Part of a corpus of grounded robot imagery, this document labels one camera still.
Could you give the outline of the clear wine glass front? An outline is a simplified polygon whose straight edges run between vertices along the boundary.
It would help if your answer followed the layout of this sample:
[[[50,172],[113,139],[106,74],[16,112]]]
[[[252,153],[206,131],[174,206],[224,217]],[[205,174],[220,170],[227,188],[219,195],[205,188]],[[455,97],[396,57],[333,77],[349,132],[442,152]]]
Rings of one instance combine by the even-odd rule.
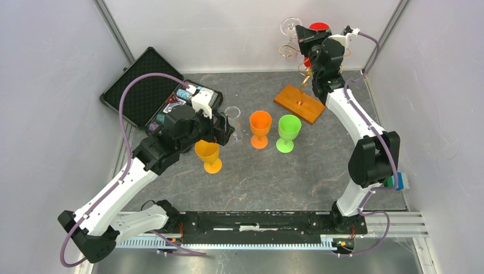
[[[240,142],[243,137],[243,132],[241,130],[240,116],[241,111],[236,106],[229,106],[225,109],[225,113],[228,118],[229,124],[234,127],[234,132],[232,134],[232,139],[236,142]]]

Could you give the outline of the orange wine glass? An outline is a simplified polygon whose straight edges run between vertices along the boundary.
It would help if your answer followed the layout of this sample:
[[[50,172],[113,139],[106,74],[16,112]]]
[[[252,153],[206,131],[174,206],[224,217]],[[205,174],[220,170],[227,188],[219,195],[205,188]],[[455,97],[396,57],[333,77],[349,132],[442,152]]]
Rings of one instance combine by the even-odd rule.
[[[268,137],[272,125],[272,117],[266,111],[255,111],[249,118],[253,136],[251,145],[256,149],[263,149],[268,145]]]

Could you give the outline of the clear wine glass back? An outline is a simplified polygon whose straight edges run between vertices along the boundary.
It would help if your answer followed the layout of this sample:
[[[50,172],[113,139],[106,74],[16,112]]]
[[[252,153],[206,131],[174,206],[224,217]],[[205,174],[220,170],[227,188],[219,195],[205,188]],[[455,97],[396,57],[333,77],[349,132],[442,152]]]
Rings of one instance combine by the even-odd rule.
[[[293,39],[297,38],[296,26],[301,24],[302,22],[299,18],[296,18],[296,17],[285,18],[280,23],[280,31],[282,32],[283,35],[288,37],[290,41],[292,41]]]

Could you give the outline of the red wine glass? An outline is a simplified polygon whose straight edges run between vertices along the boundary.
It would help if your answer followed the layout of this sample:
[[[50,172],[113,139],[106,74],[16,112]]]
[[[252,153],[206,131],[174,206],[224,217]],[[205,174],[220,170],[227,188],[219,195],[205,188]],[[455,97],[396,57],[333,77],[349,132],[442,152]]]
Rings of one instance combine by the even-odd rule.
[[[314,31],[326,31],[330,29],[330,26],[323,22],[315,22],[309,26],[309,29]],[[310,67],[310,60],[308,57],[304,57],[303,64],[306,68]]]

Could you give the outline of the yellow wine glass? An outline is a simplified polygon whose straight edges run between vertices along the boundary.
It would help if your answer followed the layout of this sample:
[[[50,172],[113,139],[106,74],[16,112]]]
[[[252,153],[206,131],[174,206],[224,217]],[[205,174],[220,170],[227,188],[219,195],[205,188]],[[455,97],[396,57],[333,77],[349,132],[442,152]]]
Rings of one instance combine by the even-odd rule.
[[[220,145],[217,143],[198,141],[195,146],[195,153],[204,163],[204,169],[209,174],[216,174],[222,169],[222,161],[219,158]]]

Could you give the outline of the clear wine glass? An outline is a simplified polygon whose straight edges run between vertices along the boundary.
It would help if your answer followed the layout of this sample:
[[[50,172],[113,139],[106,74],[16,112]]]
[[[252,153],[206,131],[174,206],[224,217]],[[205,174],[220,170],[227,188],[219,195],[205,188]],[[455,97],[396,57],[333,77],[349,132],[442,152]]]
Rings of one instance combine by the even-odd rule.
[[[225,113],[228,118],[229,124],[234,127],[234,132],[232,134],[232,139],[236,142],[240,142],[243,137],[243,132],[241,130],[240,116],[241,111],[236,106],[229,106],[225,109]]]
[[[297,38],[296,26],[301,24],[302,22],[299,18],[296,18],[296,17],[285,18],[280,23],[280,31],[282,32],[283,35],[288,37],[290,41],[292,41],[293,39]]]

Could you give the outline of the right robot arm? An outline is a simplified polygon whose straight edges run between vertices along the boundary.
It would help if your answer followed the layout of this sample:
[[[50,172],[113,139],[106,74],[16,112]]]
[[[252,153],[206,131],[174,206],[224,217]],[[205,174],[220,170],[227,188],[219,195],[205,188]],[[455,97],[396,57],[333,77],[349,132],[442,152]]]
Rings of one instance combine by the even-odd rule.
[[[376,123],[361,107],[349,88],[354,79],[345,80],[340,67],[349,42],[362,36],[380,49],[378,40],[360,29],[347,26],[342,34],[330,29],[295,27],[301,54],[312,70],[312,89],[321,103],[342,123],[352,138],[354,150],[348,163],[350,181],[340,198],[332,205],[329,228],[346,232],[362,221],[362,209],[370,196],[384,189],[384,183],[398,176],[400,136]]]

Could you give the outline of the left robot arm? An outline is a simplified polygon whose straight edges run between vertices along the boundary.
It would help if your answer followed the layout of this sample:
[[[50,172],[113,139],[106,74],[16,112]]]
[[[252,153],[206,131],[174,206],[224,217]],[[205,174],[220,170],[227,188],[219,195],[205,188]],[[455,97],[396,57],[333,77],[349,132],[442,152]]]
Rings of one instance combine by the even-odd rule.
[[[213,110],[206,115],[191,106],[174,107],[100,193],[76,211],[63,211],[58,216],[67,232],[61,251],[72,240],[84,256],[81,262],[97,263],[117,244],[141,233],[175,231],[179,212],[166,200],[130,215],[118,213],[140,190],[175,164],[185,150],[201,140],[224,146],[234,130],[223,112]]]

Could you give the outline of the green wine glass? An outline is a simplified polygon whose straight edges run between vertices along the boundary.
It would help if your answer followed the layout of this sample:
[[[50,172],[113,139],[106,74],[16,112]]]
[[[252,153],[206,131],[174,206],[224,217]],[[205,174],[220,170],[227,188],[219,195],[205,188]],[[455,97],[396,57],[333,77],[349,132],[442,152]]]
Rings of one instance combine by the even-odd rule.
[[[276,142],[276,148],[282,153],[290,153],[294,149],[293,141],[301,128],[302,122],[297,116],[283,115],[278,123],[279,139]]]

